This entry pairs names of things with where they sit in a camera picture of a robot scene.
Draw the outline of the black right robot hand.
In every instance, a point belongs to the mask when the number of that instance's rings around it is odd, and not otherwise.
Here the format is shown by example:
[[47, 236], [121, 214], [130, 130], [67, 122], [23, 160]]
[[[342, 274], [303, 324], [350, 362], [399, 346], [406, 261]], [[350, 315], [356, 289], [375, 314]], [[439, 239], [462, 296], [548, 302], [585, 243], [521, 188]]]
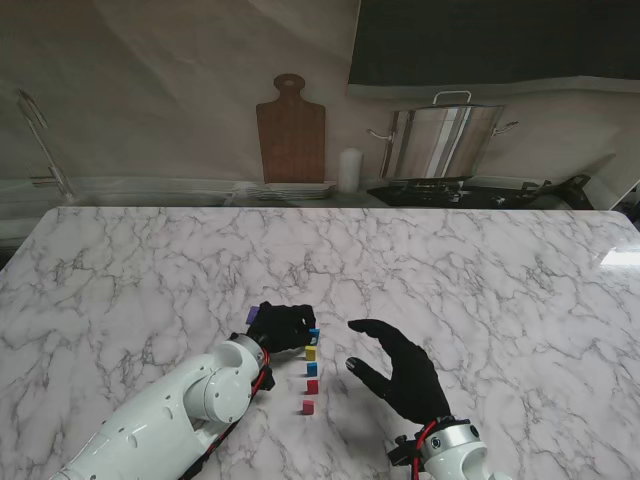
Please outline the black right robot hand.
[[405, 420], [429, 425], [451, 415], [433, 362], [400, 330], [375, 319], [351, 320], [351, 330], [376, 339], [391, 359], [392, 374], [384, 377], [366, 362], [349, 357], [347, 369]]

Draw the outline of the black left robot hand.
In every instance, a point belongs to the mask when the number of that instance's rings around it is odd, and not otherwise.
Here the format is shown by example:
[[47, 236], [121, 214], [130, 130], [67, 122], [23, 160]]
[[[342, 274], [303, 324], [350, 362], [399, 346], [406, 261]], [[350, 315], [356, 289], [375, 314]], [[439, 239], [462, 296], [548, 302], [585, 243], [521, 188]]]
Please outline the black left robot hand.
[[247, 335], [270, 354], [311, 344], [316, 318], [310, 305], [260, 304]]

